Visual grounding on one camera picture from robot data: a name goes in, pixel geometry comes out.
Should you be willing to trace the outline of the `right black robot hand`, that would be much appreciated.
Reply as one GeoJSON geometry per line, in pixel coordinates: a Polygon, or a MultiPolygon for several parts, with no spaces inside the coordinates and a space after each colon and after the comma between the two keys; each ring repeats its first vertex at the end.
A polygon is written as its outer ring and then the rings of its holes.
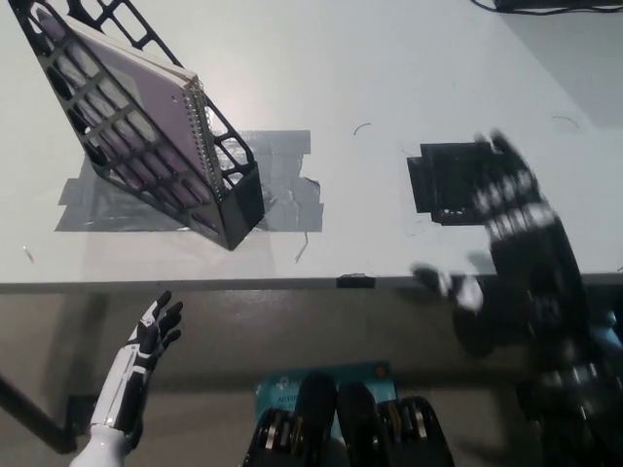
{"type": "Polygon", "coordinates": [[[503,132],[476,144],[482,157],[472,204],[495,277],[419,264],[414,279],[450,305],[457,340],[474,358],[514,344],[528,345],[543,368],[596,357],[586,288],[558,212],[503,132]]]}

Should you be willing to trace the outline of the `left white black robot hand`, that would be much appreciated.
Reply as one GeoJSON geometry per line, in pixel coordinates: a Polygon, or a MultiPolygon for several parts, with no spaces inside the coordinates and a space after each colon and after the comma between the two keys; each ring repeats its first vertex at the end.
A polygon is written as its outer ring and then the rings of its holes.
{"type": "Polygon", "coordinates": [[[95,404],[91,425],[131,437],[142,424],[151,376],[168,347],[181,337],[183,304],[163,292],[140,317],[119,349],[95,404]]]}

